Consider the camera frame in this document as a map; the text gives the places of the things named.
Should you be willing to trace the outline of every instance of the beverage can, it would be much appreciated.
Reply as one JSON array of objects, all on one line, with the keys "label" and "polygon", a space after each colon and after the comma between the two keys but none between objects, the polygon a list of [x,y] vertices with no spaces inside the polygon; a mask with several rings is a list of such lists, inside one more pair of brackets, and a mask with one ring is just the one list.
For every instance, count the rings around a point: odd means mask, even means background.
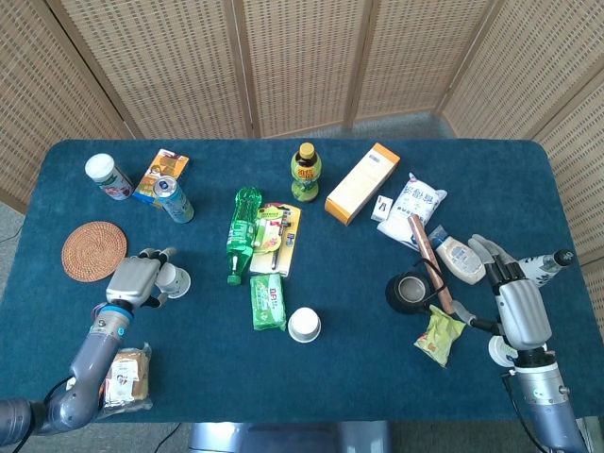
[{"label": "beverage can", "polygon": [[172,220],[178,224],[186,224],[193,218],[193,206],[173,177],[160,177],[153,186],[153,192]]},{"label": "beverage can", "polygon": [[130,179],[115,165],[109,154],[95,154],[84,166],[86,175],[114,200],[126,200],[134,191]]}]

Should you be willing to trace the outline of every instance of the green bottle cap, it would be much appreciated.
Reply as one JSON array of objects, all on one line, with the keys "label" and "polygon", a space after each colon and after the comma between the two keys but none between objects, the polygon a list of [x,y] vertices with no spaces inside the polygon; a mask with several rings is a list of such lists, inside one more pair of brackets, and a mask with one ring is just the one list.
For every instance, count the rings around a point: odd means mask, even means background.
[{"label": "green bottle cap", "polygon": [[237,276],[237,275],[235,275],[235,274],[231,274],[226,279],[226,283],[228,283],[229,285],[241,285],[242,284],[242,278],[239,277],[239,276]]}]

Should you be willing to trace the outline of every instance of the round coaster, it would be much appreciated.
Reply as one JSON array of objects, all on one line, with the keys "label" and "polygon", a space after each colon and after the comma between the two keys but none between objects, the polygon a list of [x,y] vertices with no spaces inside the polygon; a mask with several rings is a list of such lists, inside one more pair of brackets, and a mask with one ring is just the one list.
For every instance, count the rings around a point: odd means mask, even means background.
[{"label": "round coaster", "polygon": [[126,236],[109,222],[90,222],[69,235],[60,254],[65,273],[77,281],[111,275],[126,256]]}]

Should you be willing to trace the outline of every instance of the white cup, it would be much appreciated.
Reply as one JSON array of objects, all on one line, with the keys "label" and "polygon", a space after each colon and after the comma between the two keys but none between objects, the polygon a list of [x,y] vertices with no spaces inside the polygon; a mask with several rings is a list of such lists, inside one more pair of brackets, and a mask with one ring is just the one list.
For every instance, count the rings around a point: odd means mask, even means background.
[{"label": "white cup", "polygon": [[321,332],[321,320],[313,309],[303,307],[294,311],[287,323],[290,336],[299,343],[310,343]]},{"label": "white cup", "polygon": [[167,293],[171,299],[182,297],[191,288],[191,277],[184,269],[166,262],[159,271],[155,284],[162,293]]}]

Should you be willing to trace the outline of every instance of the blue tablecloth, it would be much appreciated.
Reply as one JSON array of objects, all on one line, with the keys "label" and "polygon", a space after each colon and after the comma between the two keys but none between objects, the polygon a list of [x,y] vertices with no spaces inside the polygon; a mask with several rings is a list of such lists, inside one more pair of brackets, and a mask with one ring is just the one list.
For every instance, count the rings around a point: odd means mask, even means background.
[{"label": "blue tablecloth", "polygon": [[[467,328],[447,367],[414,347],[425,316],[392,311],[386,282],[418,255],[376,231],[373,197],[350,226],[324,211],[327,194],[374,141],[312,140],[324,172],[316,201],[302,205],[294,263],[283,282],[288,313],[317,310],[323,323],[311,344],[280,330],[252,329],[249,282],[227,286],[226,240],[234,196],[242,185],[266,201],[295,203],[289,162],[300,140],[66,141],[42,166],[12,273],[0,307],[0,397],[42,398],[65,377],[105,299],[109,278],[80,283],[60,264],[65,239],[80,225],[106,220],[128,239],[128,254],[175,246],[174,263],[191,274],[183,298],[161,310],[141,309],[125,346],[153,347],[151,411],[110,421],[325,421],[511,418],[503,371],[490,359],[489,336]],[[466,241],[480,233],[517,258],[572,248],[545,152],[512,141],[383,141],[401,157],[379,193],[396,198],[409,171],[448,197],[429,222]],[[107,152],[139,180],[161,147],[191,158],[183,188],[194,219],[174,223],[130,198],[114,201],[84,174],[93,154]],[[496,307],[486,281],[471,287],[452,277],[454,297],[485,318]],[[579,268],[543,289],[565,382],[577,416],[604,413],[602,342]]]}]

